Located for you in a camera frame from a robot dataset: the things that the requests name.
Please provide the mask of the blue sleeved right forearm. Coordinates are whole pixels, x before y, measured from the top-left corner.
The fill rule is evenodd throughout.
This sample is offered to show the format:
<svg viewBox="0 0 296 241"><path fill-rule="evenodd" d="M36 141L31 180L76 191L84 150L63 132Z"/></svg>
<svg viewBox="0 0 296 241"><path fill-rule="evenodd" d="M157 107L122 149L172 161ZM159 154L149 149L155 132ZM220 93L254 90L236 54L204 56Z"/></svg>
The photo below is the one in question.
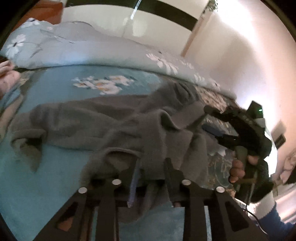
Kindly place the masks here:
<svg viewBox="0 0 296 241"><path fill-rule="evenodd" d="M285 240L292 232L294 225L281 221L272 191L255 203L254 213L269 240Z"/></svg>

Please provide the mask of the right hand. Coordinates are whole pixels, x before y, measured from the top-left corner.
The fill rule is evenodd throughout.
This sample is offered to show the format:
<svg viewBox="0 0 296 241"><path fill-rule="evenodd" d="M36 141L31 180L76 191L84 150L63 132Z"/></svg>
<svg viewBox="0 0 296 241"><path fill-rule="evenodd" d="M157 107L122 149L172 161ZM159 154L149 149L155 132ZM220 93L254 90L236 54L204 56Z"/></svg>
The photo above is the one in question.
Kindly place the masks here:
<svg viewBox="0 0 296 241"><path fill-rule="evenodd" d="M247 161L251 164L256 166L259 161L258 156L247 156ZM234 158L232 161L232 167L229 171L229 182L230 183L235 183L238 180L242 179L245 176L245 171L244 171L244 164L237 158Z"/></svg>

